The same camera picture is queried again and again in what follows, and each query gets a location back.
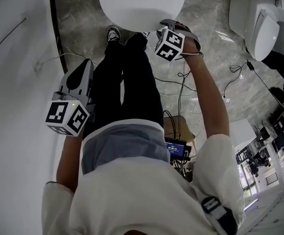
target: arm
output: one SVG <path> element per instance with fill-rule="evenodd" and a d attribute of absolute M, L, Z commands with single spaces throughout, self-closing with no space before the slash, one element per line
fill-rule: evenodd
<path fill-rule="evenodd" d="M 57 168 L 57 183 L 66 186 L 72 192 L 75 192 L 78 186 L 82 136 L 83 131 L 81 131 L 78 137 L 66 137 L 62 156 Z"/>
<path fill-rule="evenodd" d="M 185 53 L 197 52 L 192 39 L 186 38 Z M 227 110 L 219 90 L 200 55 L 186 56 L 185 60 L 193 75 L 199 104 L 203 114 L 207 138 L 215 134 L 229 136 Z"/>

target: black strap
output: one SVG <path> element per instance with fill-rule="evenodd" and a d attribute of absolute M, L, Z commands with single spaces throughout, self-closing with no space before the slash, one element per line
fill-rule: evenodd
<path fill-rule="evenodd" d="M 201 205 L 204 212 L 215 218 L 227 235 L 237 234 L 238 226 L 233 212 L 229 208 L 223 207 L 217 198 L 207 197 Z"/>

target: white round table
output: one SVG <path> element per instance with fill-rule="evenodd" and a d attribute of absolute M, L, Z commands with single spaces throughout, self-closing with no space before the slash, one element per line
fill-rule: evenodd
<path fill-rule="evenodd" d="M 163 28 L 160 21 L 175 19 L 185 0 L 99 0 L 106 16 L 116 25 L 135 32 Z"/>

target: curved white wall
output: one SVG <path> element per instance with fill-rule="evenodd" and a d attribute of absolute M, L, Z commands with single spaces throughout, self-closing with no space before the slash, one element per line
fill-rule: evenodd
<path fill-rule="evenodd" d="M 43 124 L 63 76 L 49 0 L 0 0 L 0 235 L 40 235 L 44 183 L 53 178 L 58 136 Z"/>

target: white cord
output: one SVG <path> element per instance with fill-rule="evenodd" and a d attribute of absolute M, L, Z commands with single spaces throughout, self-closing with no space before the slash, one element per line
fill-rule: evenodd
<path fill-rule="evenodd" d="M 44 61 L 41 65 L 43 65 L 43 64 L 45 64 L 46 62 L 48 62 L 48 61 L 50 61 L 50 60 L 54 60 L 54 59 L 56 59 L 56 58 L 60 58 L 61 56 L 64 56 L 64 55 L 72 55 L 72 56 L 77 56 L 77 57 L 82 57 L 83 59 L 86 59 L 84 56 L 81 56 L 81 55 L 79 55 L 79 54 L 74 54 L 74 53 L 63 53 L 63 54 L 61 54 L 61 55 L 59 55 L 58 57 L 52 57 L 52 58 L 50 58 L 50 59 L 47 59 L 46 61 Z"/>
<path fill-rule="evenodd" d="M 202 52 L 194 52 L 194 53 L 184 53 L 184 52 L 182 52 L 181 54 L 184 54 L 184 55 L 191 55 L 191 56 L 195 56 L 195 55 L 201 55 L 201 56 L 203 56 L 203 53 Z"/>
<path fill-rule="evenodd" d="M 161 96 L 180 96 L 180 95 L 167 95 L 167 94 L 160 94 Z M 191 99 L 190 100 L 192 100 L 193 99 L 193 97 L 192 96 L 190 96 L 190 95 L 181 95 L 181 96 L 189 96 L 189 97 L 191 97 Z"/>
<path fill-rule="evenodd" d="M 195 136 L 195 138 L 197 138 L 200 134 L 201 134 L 201 132 L 202 132 L 202 128 L 201 128 L 201 126 L 200 126 L 200 122 L 201 122 L 201 120 L 199 121 L 199 128 L 200 128 L 200 132 Z"/>
<path fill-rule="evenodd" d="M 193 107 L 193 112 L 192 112 L 192 113 L 193 113 L 194 115 L 197 115 L 197 116 L 202 115 L 202 112 L 201 112 L 201 113 L 194 113 L 195 106 L 196 106 L 196 102 L 194 102 L 194 103 L 195 103 L 195 105 L 194 105 L 194 107 Z"/>

